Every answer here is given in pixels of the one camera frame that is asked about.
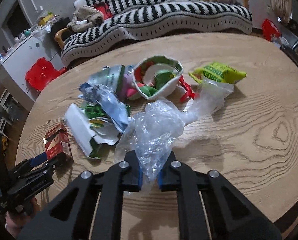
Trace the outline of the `person's left hand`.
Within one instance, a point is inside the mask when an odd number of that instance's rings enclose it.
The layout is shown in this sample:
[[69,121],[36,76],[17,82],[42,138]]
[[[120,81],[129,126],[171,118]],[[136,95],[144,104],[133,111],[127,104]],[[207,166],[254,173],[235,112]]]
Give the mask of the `person's left hand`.
[[31,199],[32,205],[32,213],[30,215],[26,215],[22,213],[20,215],[14,215],[12,213],[6,213],[6,224],[5,229],[8,233],[14,238],[17,239],[19,233],[21,232],[22,228],[35,217],[35,215],[40,211],[40,206],[37,203],[36,197]]

